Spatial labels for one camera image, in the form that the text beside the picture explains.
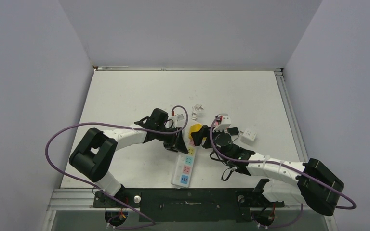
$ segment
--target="yellow object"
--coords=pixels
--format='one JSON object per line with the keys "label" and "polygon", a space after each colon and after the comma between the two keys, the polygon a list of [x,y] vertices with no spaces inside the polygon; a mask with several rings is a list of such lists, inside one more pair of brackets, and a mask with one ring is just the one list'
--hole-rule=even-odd
{"label": "yellow object", "polygon": [[199,131],[201,128],[202,128],[202,125],[201,125],[201,124],[194,124],[194,125],[192,125],[192,126],[189,128],[188,137],[189,137],[190,139],[192,139],[191,133],[192,133],[192,132],[197,132],[197,131]]}

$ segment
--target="silver knob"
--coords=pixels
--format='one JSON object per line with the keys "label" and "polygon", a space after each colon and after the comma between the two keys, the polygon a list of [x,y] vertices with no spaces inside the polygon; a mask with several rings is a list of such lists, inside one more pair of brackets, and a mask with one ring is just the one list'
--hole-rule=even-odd
{"label": "silver knob", "polygon": [[134,197],[134,203],[138,204],[138,203],[140,203],[140,201],[141,201],[141,197],[140,196],[135,196]]}

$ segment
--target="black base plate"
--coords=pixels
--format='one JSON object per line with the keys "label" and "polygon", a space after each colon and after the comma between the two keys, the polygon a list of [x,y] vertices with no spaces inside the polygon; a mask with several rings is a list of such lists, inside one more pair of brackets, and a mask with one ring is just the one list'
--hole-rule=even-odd
{"label": "black base plate", "polygon": [[[251,222],[250,208],[263,208],[267,200],[257,196],[253,188],[243,189],[130,189],[125,188],[116,198],[150,216],[156,222],[167,221],[220,221],[235,220]],[[139,195],[141,202],[136,204],[134,196]],[[245,201],[238,202],[243,195]],[[121,205],[96,192],[93,203],[95,208],[121,208]],[[276,207],[284,203],[276,202]]]}

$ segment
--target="screw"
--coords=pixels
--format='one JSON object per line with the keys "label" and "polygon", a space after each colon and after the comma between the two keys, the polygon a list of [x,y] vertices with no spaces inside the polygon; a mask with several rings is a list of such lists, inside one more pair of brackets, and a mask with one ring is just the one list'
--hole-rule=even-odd
{"label": "screw", "polygon": [[134,197],[134,203],[138,204],[138,203],[140,203],[140,201],[141,201],[140,196],[137,195],[137,196]]}
{"label": "screw", "polygon": [[238,201],[239,201],[240,203],[245,202],[245,197],[244,197],[243,195],[238,196]]}

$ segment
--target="cable tie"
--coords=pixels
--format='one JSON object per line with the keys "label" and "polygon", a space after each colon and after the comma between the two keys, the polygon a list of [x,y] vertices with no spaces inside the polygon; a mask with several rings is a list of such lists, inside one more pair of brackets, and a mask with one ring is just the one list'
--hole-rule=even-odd
{"label": "cable tie", "polygon": [[133,127],[131,127],[131,130],[133,130],[134,132],[138,133],[138,131],[137,131],[137,130],[135,130]]}
{"label": "cable tie", "polygon": [[269,160],[270,159],[270,156],[269,155],[267,155],[267,156],[265,156],[265,158],[264,158],[264,161],[263,161],[263,164],[262,164],[262,170],[263,170],[263,173],[268,177],[268,175],[266,174],[266,171],[265,171],[265,169],[264,169],[264,166],[266,165],[266,161],[267,160]]}
{"label": "cable tie", "polygon": [[278,174],[280,174],[281,166],[284,164],[284,160],[280,160],[280,164],[278,165]]}

